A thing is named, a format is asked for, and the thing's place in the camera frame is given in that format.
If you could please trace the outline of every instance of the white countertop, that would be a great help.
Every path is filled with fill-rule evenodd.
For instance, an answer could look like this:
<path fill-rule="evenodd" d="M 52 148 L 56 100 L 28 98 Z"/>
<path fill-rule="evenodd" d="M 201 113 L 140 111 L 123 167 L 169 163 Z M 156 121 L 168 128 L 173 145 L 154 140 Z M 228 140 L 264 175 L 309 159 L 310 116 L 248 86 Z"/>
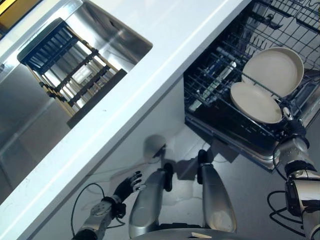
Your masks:
<path fill-rule="evenodd" d="M 44 0 L 26 21 L 57 2 Z M 2 203 L 0 240 L 26 239 L 250 0 L 93 2 L 153 47 Z"/>

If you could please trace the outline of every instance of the white plate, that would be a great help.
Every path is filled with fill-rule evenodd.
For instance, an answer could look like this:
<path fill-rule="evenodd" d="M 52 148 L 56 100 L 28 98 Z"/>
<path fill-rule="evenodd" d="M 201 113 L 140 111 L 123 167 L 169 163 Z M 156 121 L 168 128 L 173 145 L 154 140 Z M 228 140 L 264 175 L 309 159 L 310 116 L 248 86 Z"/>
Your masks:
<path fill-rule="evenodd" d="M 300 84 L 304 76 L 304 63 L 291 49 L 272 47 L 253 56 L 242 72 L 280 97 L 285 97 Z M 244 75 L 242 81 L 254 83 Z"/>
<path fill-rule="evenodd" d="M 231 86 L 231 100 L 249 118 L 265 124 L 281 121 L 282 112 L 276 101 L 256 85 L 236 82 Z"/>

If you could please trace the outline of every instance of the sink basin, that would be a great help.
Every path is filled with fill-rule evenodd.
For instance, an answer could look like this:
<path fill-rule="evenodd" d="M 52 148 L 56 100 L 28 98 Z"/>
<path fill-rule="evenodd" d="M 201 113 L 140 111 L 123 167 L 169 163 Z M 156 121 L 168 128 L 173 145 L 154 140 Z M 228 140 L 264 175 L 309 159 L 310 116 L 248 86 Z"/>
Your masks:
<path fill-rule="evenodd" d="M 70 0 L 49 12 L 0 61 L 0 96 L 10 99 L 7 105 L 0 105 L 5 116 L 0 120 L 0 203 L 70 130 L 70 117 L 17 61 L 30 40 L 54 19 L 62 18 L 108 62 L 127 73 L 152 48 L 149 41 L 90 1 Z"/>
<path fill-rule="evenodd" d="M 90 1 L 85 1 L 65 21 L 106 60 L 126 72 L 152 48 L 149 41 Z"/>

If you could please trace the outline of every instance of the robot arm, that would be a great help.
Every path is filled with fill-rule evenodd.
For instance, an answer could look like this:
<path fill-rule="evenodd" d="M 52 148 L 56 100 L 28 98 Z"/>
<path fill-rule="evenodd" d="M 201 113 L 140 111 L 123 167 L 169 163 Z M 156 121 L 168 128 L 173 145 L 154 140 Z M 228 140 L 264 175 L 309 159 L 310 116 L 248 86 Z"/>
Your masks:
<path fill-rule="evenodd" d="M 278 145 L 275 160 L 285 165 L 285 198 L 288 211 L 302 219 L 305 237 L 320 240 L 320 174 L 308 154 L 306 130 L 284 109 L 292 132 Z"/>
<path fill-rule="evenodd" d="M 122 203 L 133 192 L 139 191 L 142 174 L 135 172 L 126 178 L 114 191 L 112 197 L 104 197 L 95 205 L 90 216 L 85 220 L 73 240 L 102 240 L 106 229 L 114 218 L 123 218 L 126 214 L 126 205 Z"/>

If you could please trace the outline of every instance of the dish drying rack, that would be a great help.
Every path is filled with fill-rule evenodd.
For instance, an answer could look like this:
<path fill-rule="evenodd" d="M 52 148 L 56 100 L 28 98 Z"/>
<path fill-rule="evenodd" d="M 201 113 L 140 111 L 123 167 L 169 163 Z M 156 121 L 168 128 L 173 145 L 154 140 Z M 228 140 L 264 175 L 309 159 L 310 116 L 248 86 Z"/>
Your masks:
<path fill-rule="evenodd" d="M 320 83 L 320 3 L 314 0 L 254 0 L 202 53 L 184 73 L 186 111 L 194 114 L 206 107 L 220 120 L 217 125 L 240 126 L 246 135 L 261 135 L 280 141 L 287 121 L 263 124 L 256 122 L 232 103 L 230 88 L 242 80 L 242 70 L 257 52 L 271 47 L 294 50 L 304 63 L 301 84 L 288 96 L 270 92 L 280 108 L 288 107 L 296 119 L 302 107 Z"/>
<path fill-rule="evenodd" d="M 115 68 L 61 18 L 17 56 L 74 127 L 127 73 Z"/>

